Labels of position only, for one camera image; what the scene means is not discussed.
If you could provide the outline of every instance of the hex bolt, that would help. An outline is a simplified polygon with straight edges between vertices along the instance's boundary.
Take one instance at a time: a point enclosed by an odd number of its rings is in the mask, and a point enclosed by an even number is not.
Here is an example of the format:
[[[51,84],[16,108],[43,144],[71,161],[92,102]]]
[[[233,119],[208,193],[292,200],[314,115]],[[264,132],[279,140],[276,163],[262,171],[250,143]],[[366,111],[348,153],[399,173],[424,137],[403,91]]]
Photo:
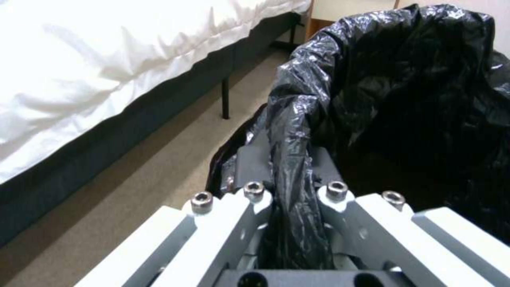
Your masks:
[[[326,196],[333,201],[342,201],[347,196],[349,188],[342,181],[331,181],[327,184]]]
[[[264,185],[258,181],[250,181],[243,187],[244,196],[251,202],[258,202],[262,200],[264,195]]]
[[[206,214],[213,209],[213,195],[210,192],[199,192],[191,199],[191,210],[194,213]]]
[[[387,190],[381,194],[382,198],[393,205],[398,211],[402,211],[405,204],[405,197],[398,192]]]

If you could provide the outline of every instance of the trash can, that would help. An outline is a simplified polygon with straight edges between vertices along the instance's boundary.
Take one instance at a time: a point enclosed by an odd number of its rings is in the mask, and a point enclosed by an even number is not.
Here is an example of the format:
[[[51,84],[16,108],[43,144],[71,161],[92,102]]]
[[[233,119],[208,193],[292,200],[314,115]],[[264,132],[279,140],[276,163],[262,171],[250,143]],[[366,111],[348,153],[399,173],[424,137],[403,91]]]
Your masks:
[[[206,187],[221,197],[237,174],[267,167],[263,268],[332,267],[316,196],[336,176],[316,170],[324,151],[356,196],[396,190],[415,210],[448,206],[510,242],[510,64],[494,31],[489,15],[413,5],[340,19],[292,53]],[[242,153],[250,146],[255,156]]]

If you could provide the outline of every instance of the metal bracket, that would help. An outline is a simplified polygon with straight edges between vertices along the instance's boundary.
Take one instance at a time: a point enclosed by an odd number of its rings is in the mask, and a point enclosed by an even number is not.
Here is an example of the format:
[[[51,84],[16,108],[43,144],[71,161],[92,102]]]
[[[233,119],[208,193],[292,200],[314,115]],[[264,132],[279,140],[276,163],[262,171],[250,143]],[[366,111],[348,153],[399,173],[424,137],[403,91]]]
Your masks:
[[[322,187],[318,197],[325,222],[344,239],[346,254],[369,268],[381,270],[391,263],[419,286],[491,285],[380,195],[354,199],[348,192],[335,202]]]

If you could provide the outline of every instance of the wooden furniture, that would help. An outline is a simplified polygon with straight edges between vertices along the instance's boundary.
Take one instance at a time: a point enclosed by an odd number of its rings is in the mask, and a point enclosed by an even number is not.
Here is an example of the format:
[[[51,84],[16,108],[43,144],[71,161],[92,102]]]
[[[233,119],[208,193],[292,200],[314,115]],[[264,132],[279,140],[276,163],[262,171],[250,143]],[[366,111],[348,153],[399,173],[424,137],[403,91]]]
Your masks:
[[[320,29],[338,19],[397,7],[399,0],[314,0],[308,17],[305,39],[308,40]]]

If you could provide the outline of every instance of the screw hole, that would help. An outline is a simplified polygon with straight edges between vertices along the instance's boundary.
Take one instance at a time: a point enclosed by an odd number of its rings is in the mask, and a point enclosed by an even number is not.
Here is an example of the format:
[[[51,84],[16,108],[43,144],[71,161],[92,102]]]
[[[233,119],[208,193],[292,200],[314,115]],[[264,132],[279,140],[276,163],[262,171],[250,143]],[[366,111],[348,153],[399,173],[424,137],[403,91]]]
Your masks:
[[[341,182],[338,182],[338,181],[333,182],[333,183],[331,184],[331,186],[332,186],[333,188],[337,188],[337,189],[344,189],[344,188],[345,188],[345,185],[344,185],[343,183],[341,183]]]
[[[199,193],[195,196],[195,199],[198,201],[205,201],[207,199],[207,194]]]
[[[250,184],[248,185],[248,188],[249,188],[249,189],[258,189],[258,188],[259,188],[259,184],[258,184],[258,183],[255,183],[255,182],[254,182],[254,183],[250,183]]]
[[[355,287],[384,287],[377,277],[370,273],[360,273],[354,277]]]
[[[267,287],[267,279],[258,272],[244,274],[237,283],[238,287]]]

